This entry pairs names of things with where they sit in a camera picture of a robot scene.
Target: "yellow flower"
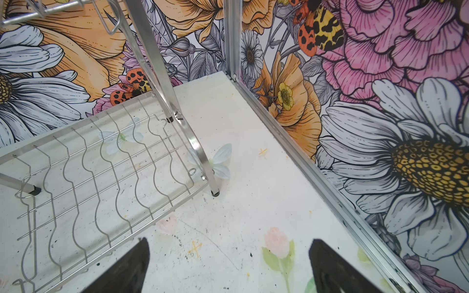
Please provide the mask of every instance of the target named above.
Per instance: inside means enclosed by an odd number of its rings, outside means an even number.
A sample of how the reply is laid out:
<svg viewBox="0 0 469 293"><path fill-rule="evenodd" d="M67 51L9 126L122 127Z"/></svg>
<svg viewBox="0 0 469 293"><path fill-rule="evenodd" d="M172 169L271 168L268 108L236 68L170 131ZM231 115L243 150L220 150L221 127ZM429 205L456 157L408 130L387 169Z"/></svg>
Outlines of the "yellow flower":
<svg viewBox="0 0 469 293"><path fill-rule="evenodd" d="M127 9L119 1L124 14ZM55 0L42 0L46 7L57 5ZM107 1L96 1L101 15L108 27L113 23L105 12L113 15ZM32 12L32 8L23 0L9 1L6 15L17 15ZM36 18L27 21L28 24L38 27L44 34L42 44L57 44L65 53L62 61L54 68L42 71L42 76L54 76L61 71L74 70L78 76L74 83L83 86L90 94L90 101L103 96L102 89L110 84L119 82L119 75L124 71L121 59L126 38L117 31L110 36L94 9L92 3L85 4L84 8L73 8L66 13L51 14L46 18ZM12 25L2 28L1 32L18 28Z"/></svg>
<svg viewBox="0 0 469 293"><path fill-rule="evenodd" d="M174 27L173 33L184 37L203 29L199 42L204 41L214 20L223 19L223 0L153 0L166 16L168 24ZM263 34L272 26L273 7L276 0L243 0L242 29L255 30Z"/></svg>
<svg viewBox="0 0 469 293"><path fill-rule="evenodd" d="M313 85L303 77L298 57L290 54L284 68L280 59L277 52L271 73L264 61L254 88L260 88L257 94L262 105L312 158L321 134L321 104Z"/></svg>

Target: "curved metal leg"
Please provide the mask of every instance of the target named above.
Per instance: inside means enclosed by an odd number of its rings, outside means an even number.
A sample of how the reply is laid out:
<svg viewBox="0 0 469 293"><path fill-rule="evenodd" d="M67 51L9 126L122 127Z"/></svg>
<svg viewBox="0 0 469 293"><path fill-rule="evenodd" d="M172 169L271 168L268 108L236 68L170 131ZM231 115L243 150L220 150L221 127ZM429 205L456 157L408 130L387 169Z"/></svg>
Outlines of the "curved metal leg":
<svg viewBox="0 0 469 293"><path fill-rule="evenodd" d="M123 12L120 10L120 7L117 3L117 0L108 0L108 2L115 15L118 18L121 17L122 19L125 19L123 17ZM179 102L174 92L173 85L169 79L168 73L166 72L165 62L161 56L161 53L159 52L158 44L156 43L145 8L142 2L138 0L124 0L124 2L127 6L129 16L132 19L132 23L137 32L139 40L147 52L147 58L150 62L151 68L144 59L144 56L140 51L138 43L135 40L134 33L130 29L129 24L126 21L123 21L119 27L126 36L127 41L130 43L138 63L140 66L142 66L142 69L148 78L153 92L161 104L163 111L165 112L168 122L173 122L174 120L177 121L181 127L182 132L189 140L190 145L196 151L198 159L202 165L202 171L205 173L205 176L209 182L212 195L218 196L219 187L215 180L215 176L213 176L212 166L210 165L207 155L205 154L204 149L202 148L194 131L189 126L181 112Z"/></svg>

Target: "metal dish rack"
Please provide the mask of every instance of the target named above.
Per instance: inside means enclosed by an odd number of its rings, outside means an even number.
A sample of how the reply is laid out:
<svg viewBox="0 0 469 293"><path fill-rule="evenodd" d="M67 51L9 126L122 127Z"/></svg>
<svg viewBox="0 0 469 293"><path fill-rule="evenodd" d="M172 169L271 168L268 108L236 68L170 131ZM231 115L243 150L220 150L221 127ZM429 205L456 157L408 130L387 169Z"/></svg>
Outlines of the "metal dish rack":
<svg viewBox="0 0 469 293"><path fill-rule="evenodd" d="M44 8L1 25L66 11L94 0ZM4 205L24 230L13 282L25 292L53 292L87 271L207 186L219 195L212 167L185 120L140 0L124 0L147 62L117 0L109 34L121 30L152 91L116 105L0 157L0 184L17 190ZM196 166L189 166L192 156ZM192 176L202 172L201 180Z"/></svg>

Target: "white floor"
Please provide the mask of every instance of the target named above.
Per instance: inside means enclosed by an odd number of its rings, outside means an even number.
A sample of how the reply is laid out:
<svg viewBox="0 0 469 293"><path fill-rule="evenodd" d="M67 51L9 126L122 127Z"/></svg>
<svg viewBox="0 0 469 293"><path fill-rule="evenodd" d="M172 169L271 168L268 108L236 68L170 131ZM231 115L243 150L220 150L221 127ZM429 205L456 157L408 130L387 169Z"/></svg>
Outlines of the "white floor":
<svg viewBox="0 0 469 293"><path fill-rule="evenodd" d="M223 145L232 144L233 154L225 163L231 179L220 181L220 196L212 197L207 189L168 221L142 234L151 252L144 293L302 293L312 277L308 250L314 238L323 239L383 292L392 292L223 73L175 91L210 158ZM284 276L263 258L265 235L273 227L294 242L289 291ZM121 247L62 290L81 291L137 241ZM0 292L20 292L11 286L20 277L4 263Z"/></svg>

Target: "metal leg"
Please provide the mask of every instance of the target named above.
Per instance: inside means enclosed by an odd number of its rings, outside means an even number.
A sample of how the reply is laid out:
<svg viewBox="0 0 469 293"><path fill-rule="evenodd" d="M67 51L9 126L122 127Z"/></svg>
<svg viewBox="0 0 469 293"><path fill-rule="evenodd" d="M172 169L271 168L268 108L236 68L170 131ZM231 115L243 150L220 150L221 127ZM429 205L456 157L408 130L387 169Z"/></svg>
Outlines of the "metal leg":
<svg viewBox="0 0 469 293"><path fill-rule="evenodd" d="M0 185L4 185L6 187L10 187L16 190L21 190L23 182L21 180L0 173ZM23 192L29 193L30 195L38 195L41 192L41 188L26 183L24 184Z"/></svg>
<svg viewBox="0 0 469 293"><path fill-rule="evenodd" d="M196 151L198 159L201 162L203 172L205 173L205 176L209 182L212 195L218 196L219 187L215 180L215 176L213 176L212 166L210 165L207 155L205 154L204 149L202 149L202 146L200 145L200 142L197 139L194 131L187 123L184 115L181 112L179 102L177 100L171 81L169 80L168 73L166 72L165 62L161 56L161 53L159 52L158 44L156 43L153 30L151 29L150 23L148 21L145 8L141 1L124 0L124 2L127 6L129 16L132 19L132 23L137 32L137 35L139 36L140 42L142 43L147 53L151 68L145 61L128 23L125 21L122 22L120 28L126 36L127 41L130 43L138 63L140 66L142 66L142 69L144 70L150 82L153 92L160 101L161 107L163 110L165 110L167 119L169 119L168 122L171 122L171 119L178 122L184 135L189 140L193 149ZM113 8L116 16L122 14L120 9L114 9L114 7L119 6L116 6L115 4L111 5L111 8Z"/></svg>

